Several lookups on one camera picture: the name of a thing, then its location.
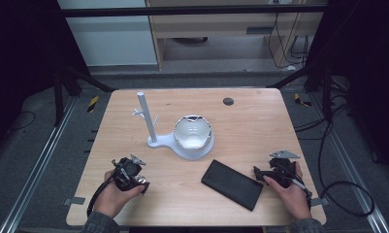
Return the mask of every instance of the gray carpet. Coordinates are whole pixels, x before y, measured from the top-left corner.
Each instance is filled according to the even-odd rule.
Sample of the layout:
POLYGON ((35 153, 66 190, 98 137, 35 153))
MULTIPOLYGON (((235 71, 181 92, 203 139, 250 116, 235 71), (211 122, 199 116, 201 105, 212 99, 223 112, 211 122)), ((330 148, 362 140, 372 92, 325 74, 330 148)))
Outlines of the gray carpet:
MULTIPOLYGON (((223 86, 264 86, 285 77, 286 74, 271 73, 213 73, 213 74, 180 74, 180 75, 150 75, 121 76, 105 78, 104 82, 116 88, 171 88, 171 87, 223 87, 223 86)), ((87 83, 81 84, 83 93, 77 99, 74 111, 68 125, 53 153, 47 170, 23 215, 19 228, 21 229, 59 229, 79 230, 65 222, 68 206, 63 205, 66 197, 72 197, 81 177, 81 172, 91 150, 95 137, 110 98, 109 93, 100 91, 87 83), (93 113, 87 113, 90 99, 98 95, 99 101, 93 113)), ((287 88, 298 89, 298 84, 287 88)), ((319 119, 318 112, 313 107, 296 104, 294 92, 282 92, 285 104, 295 126, 319 119)), ((31 169, 45 145, 52 130, 54 121, 52 89, 38 93, 24 103, 24 111, 33 112, 35 120, 28 126, 12 130, 0 146, 0 225, 16 201, 31 169)), ((361 176, 367 182, 373 198, 383 213, 389 225, 389 167, 373 163, 370 151, 361 133, 356 128, 353 119, 342 112, 334 116, 334 130, 340 132, 351 159, 361 176)), ((32 119, 31 114, 21 114, 15 127, 23 126, 32 119)), ((302 139, 320 138, 325 127, 323 124, 305 132, 298 133, 302 139)), ((308 162, 311 175, 317 189, 322 187, 318 180, 317 157, 320 140, 300 140, 303 152, 308 162)), ((322 156, 322 174, 325 184, 333 181, 346 180, 340 161, 334 148, 327 138, 322 156)), ((332 195, 344 206, 359 212, 358 202, 351 187, 339 186, 331 190, 332 195)), ((327 223, 325 227, 330 232, 373 232, 365 217, 348 215, 335 204, 325 208, 327 223)), ((284 232, 283 227, 269 227, 269 232, 284 232)))

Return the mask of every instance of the right hand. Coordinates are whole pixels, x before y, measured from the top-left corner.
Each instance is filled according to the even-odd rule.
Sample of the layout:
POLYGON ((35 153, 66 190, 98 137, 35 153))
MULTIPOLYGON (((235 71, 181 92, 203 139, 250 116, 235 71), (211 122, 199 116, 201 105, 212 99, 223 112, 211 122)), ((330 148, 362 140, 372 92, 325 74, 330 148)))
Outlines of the right hand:
MULTIPOLYGON (((296 162, 296 174, 303 178, 300 164, 296 162)), ((279 195, 284 203, 288 213, 296 220, 312 218, 311 212, 309 211, 306 193, 303 190, 291 183, 287 188, 283 188, 275 180, 267 176, 264 177, 266 183, 279 195)))

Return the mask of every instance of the sleeve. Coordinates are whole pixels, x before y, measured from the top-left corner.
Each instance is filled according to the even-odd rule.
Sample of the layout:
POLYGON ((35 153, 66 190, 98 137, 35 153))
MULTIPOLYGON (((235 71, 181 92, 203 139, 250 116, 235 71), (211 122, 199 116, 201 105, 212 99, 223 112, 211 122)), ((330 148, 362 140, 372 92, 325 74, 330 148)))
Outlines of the sleeve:
POLYGON ((118 224, 111 217, 92 212, 81 233, 113 233, 118 231, 118 224))
POLYGON ((317 219, 308 218, 294 221, 290 224, 291 233, 325 233, 321 222, 317 219))

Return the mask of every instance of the white base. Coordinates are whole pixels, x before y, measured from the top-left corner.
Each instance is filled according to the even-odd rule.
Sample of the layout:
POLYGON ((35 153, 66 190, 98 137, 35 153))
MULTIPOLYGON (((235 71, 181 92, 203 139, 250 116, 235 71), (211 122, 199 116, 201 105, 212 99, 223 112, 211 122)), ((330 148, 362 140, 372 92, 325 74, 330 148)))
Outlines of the white base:
POLYGON ((188 149, 182 148, 176 142, 176 139, 174 137, 174 132, 167 134, 167 135, 156 135, 156 137, 157 137, 156 143, 153 143, 151 141, 151 137, 148 137, 148 139, 146 140, 146 142, 148 143, 148 145, 151 148, 153 148, 153 149, 170 148, 171 150, 173 150, 173 152, 176 155, 178 155, 184 159, 187 159, 187 160, 197 160, 197 159, 200 159, 200 158, 206 156, 212 150, 212 147, 214 146, 214 136, 212 133, 211 133, 210 141, 205 147, 203 147, 201 149, 193 149, 193 150, 188 150, 188 149))

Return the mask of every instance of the white stand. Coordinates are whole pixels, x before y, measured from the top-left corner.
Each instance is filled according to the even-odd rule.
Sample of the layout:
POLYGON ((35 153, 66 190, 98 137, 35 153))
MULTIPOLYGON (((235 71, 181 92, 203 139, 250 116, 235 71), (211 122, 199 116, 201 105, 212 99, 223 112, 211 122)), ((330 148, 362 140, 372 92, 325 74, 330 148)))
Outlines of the white stand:
POLYGON ((173 150, 173 152, 187 160, 197 160, 204 156, 206 156, 214 146, 214 136, 211 133, 210 141, 207 145, 205 145, 203 148, 200 149, 185 149, 183 148, 179 143, 177 143, 176 138, 174 136, 174 132, 167 134, 167 135, 157 135, 155 134, 154 125, 156 123, 156 120, 154 124, 151 121, 151 116, 149 115, 148 106, 146 104, 146 97, 142 92, 138 92, 137 96, 140 101, 140 105, 142 107, 141 111, 134 111, 134 115, 140 115, 142 118, 146 120, 146 126, 148 127, 149 131, 149 137, 147 138, 146 142, 147 144, 153 148, 169 148, 173 150))

